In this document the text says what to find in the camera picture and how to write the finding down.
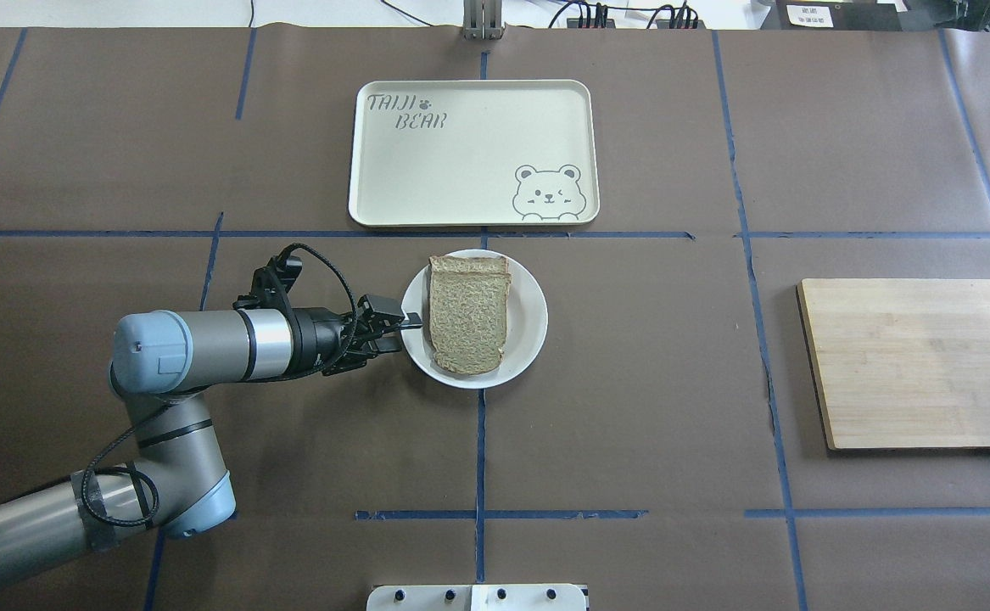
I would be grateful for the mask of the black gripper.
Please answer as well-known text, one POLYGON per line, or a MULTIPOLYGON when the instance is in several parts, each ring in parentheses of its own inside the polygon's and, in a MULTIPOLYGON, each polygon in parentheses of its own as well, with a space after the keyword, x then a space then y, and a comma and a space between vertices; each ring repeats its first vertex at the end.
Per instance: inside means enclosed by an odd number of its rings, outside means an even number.
POLYGON ((405 350, 397 336, 400 330, 423 328, 420 314, 405 314, 399 302, 369 294, 362 295, 351 312, 296 308, 294 320, 299 340, 290 372, 297 376, 358 370, 376 356, 405 350))

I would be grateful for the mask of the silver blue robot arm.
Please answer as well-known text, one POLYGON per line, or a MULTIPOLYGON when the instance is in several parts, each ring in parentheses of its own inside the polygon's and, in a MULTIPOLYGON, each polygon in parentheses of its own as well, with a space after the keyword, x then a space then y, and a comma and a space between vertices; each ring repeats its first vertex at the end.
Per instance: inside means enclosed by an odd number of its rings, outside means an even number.
POLYGON ((158 529, 188 538, 236 510, 232 476, 204 391, 356 370, 401 351, 423 322, 400 302, 363 295, 354 312, 323 308, 153 311, 115 330, 109 383, 125 403, 131 461, 87 468, 0 504, 0 587, 158 529))

